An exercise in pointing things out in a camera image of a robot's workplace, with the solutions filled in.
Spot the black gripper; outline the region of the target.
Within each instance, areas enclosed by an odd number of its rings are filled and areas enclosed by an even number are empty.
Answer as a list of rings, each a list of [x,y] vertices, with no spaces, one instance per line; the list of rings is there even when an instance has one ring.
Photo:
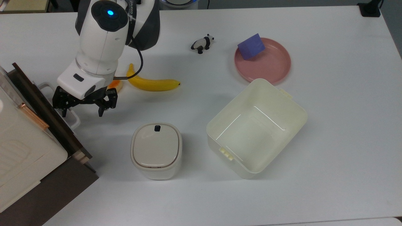
[[[89,94],[83,99],[77,99],[71,94],[67,93],[60,86],[56,87],[55,93],[52,97],[52,105],[54,109],[61,111],[62,117],[67,115],[67,109],[77,105],[90,105],[97,104],[99,107],[99,117],[108,109],[114,109],[117,104],[118,94],[116,89],[101,88]]]

